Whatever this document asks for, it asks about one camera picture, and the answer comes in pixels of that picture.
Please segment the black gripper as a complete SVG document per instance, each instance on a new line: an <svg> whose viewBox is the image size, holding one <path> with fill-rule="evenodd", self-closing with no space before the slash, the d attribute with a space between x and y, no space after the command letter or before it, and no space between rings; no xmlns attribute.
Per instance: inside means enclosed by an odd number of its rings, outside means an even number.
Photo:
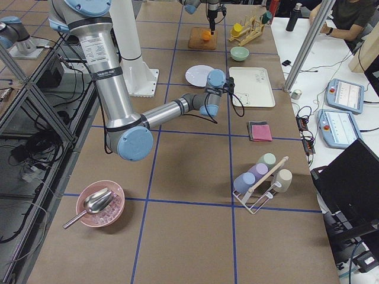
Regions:
<svg viewBox="0 0 379 284"><path fill-rule="evenodd" d="M207 18L210 26L210 33L214 35L216 30L216 18L218 15L219 3L218 2L209 2L207 4Z"/></svg>

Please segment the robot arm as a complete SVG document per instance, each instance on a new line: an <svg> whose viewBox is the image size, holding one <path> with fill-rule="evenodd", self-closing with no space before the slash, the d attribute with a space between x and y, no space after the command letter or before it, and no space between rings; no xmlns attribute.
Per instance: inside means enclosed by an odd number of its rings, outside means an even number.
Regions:
<svg viewBox="0 0 379 284"><path fill-rule="evenodd" d="M205 15L209 23L210 34L213 36L216 29L216 18L221 8L220 1L217 0L179 0L178 1L189 14L193 14L200 4L205 4Z"/></svg>
<svg viewBox="0 0 379 284"><path fill-rule="evenodd" d="M156 82L142 59L131 1L49 1L52 29L78 38L107 119L106 151L129 161L144 159L153 147L151 127L196 110L215 122L226 75L212 70L201 94L179 99L142 114L133 109L129 90Z"/></svg>

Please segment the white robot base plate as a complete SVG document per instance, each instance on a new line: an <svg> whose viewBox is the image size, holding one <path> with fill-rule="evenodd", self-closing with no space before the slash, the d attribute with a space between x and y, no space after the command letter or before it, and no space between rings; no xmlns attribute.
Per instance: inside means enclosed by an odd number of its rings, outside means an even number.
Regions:
<svg viewBox="0 0 379 284"><path fill-rule="evenodd" d="M154 97L159 70L151 69L142 60L121 61L123 78L130 96Z"/></svg>

